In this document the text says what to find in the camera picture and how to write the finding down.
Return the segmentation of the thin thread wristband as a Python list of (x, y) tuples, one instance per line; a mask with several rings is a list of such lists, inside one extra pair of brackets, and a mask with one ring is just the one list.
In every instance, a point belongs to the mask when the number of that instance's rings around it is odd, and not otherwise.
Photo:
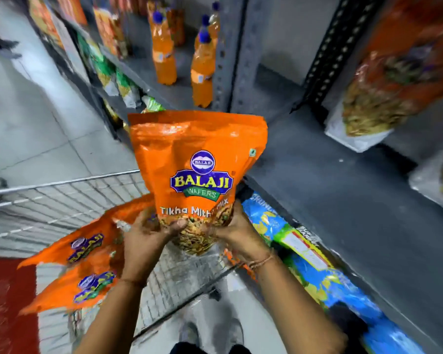
[(129, 280), (129, 279), (124, 279), (124, 278), (120, 278), (119, 283), (124, 283), (124, 284), (130, 285), (134, 288), (138, 288), (138, 290), (140, 290), (140, 291), (142, 291), (147, 285), (146, 281)]

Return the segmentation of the orange snack packet blue logo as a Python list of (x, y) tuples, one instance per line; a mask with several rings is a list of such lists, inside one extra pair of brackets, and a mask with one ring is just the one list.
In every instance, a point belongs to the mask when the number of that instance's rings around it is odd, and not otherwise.
[(266, 148), (266, 120), (195, 110), (131, 113), (128, 120), (160, 226), (187, 219), (174, 244), (189, 255), (205, 254), (214, 240), (203, 236), (202, 226), (227, 222), (237, 185)]
[(124, 245), (97, 249), (52, 281), (19, 315), (64, 308), (68, 311), (96, 305), (118, 282), (124, 267)]
[(123, 221), (132, 225), (140, 212), (153, 205), (154, 195), (149, 193), (110, 208), (93, 222), (59, 239), (36, 255), (23, 260), (17, 268), (48, 263), (73, 266), (95, 249), (117, 244), (121, 237), (117, 222)]

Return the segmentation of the large orange snack packet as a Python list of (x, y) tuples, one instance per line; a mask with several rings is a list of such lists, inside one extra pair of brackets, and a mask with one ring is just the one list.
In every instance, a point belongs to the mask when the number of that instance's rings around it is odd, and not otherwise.
[(325, 135), (362, 153), (443, 97), (443, 0), (392, 0)]

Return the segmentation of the blue chips packet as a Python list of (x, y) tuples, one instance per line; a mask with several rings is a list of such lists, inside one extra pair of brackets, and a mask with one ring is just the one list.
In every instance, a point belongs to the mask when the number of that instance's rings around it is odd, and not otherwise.
[(360, 339), (367, 354), (425, 354), (395, 323), (383, 316)]
[(301, 239), (292, 227), (257, 192), (242, 202), (243, 210), (261, 238), (269, 246), (275, 242), (294, 249)]
[(323, 309), (343, 303), (369, 325), (383, 316), (380, 308), (340, 270), (319, 271), (295, 253), (287, 255), (284, 264)]

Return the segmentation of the row of green snack packets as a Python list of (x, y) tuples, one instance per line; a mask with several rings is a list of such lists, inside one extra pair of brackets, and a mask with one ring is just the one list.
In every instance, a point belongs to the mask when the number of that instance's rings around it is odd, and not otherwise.
[(77, 34), (77, 42), (79, 50), (88, 60), (108, 96), (119, 96), (127, 108), (142, 108), (143, 113), (165, 110), (153, 97), (143, 94), (120, 68), (107, 59), (92, 39)]

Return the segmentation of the green chips packet white label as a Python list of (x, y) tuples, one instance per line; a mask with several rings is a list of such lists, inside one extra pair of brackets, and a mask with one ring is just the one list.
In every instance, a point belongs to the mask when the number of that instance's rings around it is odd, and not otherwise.
[(334, 269), (333, 264), (303, 234), (290, 225), (283, 226), (273, 235), (273, 241), (294, 251), (318, 271)]

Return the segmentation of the person's left forearm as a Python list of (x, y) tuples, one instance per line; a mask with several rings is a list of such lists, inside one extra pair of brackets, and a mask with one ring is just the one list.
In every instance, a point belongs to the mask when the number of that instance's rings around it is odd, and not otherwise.
[(117, 283), (73, 354), (129, 354), (142, 291)]

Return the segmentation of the person's grey shoes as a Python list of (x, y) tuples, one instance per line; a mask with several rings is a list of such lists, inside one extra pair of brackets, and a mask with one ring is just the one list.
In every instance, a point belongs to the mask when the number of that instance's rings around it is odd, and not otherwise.
[[(218, 354), (237, 354), (247, 351), (244, 331), (239, 319), (231, 318), (215, 325), (212, 330), (212, 342)], [(171, 354), (208, 354), (203, 349), (201, 335), (194, 321), (186, 321), (179, 329), (178, 342)]]

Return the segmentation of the person's right forearm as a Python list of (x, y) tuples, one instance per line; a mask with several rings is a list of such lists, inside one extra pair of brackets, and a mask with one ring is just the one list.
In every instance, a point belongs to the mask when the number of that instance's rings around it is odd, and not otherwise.
[(287, 354), (343, 354), (347, 336), (275, 254), (254, 270)]

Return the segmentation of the grey metal shelf unit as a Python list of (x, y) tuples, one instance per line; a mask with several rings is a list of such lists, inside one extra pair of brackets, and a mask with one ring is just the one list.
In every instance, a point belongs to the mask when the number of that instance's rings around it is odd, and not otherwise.
[[(147, 18), (122, 16), (130, 57), (103, 52), (166, 108), (192, 109), (195, 22), (216, 0), (164, 1), (182, 6), (188, 26), (174, 86), (155, 80)], [(409, 187), (415, 162), (399, 142), (355, 153), (324, 134), (323, 121), (391, 0), (218, 1), (213, 109), (257, 114), (269, 127), (248, 184), (319, 235), (427, 354), (443, 354), (443, 208)]]

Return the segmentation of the person's left hand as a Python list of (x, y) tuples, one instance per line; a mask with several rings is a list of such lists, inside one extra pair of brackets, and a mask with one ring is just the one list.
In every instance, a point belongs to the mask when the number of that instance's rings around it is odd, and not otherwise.
[(121, 278), (146, 281), (160, 259), (165, 246), (174, 237), (165, 237), (155, 208), (139, 213), (130, 230), (124, 234), (124, 268)]

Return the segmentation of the orange soda bottle blue cap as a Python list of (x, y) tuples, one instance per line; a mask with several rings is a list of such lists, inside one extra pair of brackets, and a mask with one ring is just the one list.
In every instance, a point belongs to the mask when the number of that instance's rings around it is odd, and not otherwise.
[(220, 24), (221, 24), (219, 11), (220, 11), (220, 3), (219, 1), (214, 1), (212, 3), (212, 13), (209, 18), (209, 26), (207, 27), (214, 48), (217, 47)]
[(199, 27), (199, 30), (197, 32), (197, 35), (195, 37), (195, 43), (194, 43), (194, 51), (198, 50), (198, 47), (200, 45), (200, 34), (202, 31), (204, 30), (208, 30), (207, 28), (210, 25), (210, 17), (207, 14), (203, 14), (202, 15), (202, 20), (201, 20), (201, 26)]
[(207, 29), (201, 29), (191, 63), (191, 84), (194, 106), (207, 108), (213, 100), (213, 75), (216, 66), (216, 48)]
[(173, 56), (174, 42), (167, 19), (160, 11), (153, 12), (152, 42), (153, 62), (157, 81), (172, 85), (177, 81), (177, 67)]

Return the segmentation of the person's right hand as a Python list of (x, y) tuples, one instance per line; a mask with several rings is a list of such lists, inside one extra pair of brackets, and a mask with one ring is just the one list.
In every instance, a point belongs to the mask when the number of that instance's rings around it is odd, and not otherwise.
[(239, 236), (237, 240), (217, 240), (225, 243), (233, 256), (245, 263), (252, 270), (260, 268), (275, 257), (272, 249), (268, 247), (266, 242), (260, 237), (246, 214), (245, 228), (242, 236)]

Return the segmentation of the row of orange snack packets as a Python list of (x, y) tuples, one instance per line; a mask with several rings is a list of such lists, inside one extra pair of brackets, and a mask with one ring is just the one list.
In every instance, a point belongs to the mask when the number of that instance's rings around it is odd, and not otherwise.
[(77, 33), (118, 59), (131, 54), (121, 15), (113, 0), (42, 0), (50, 11)]

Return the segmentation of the red packet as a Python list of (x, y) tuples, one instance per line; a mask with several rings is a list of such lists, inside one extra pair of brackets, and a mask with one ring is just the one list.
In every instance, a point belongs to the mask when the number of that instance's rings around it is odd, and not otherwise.
[(38, 317), (19, 312), (36, 297), (36, 267), (0, 257), (0, 354), (40, 354)]

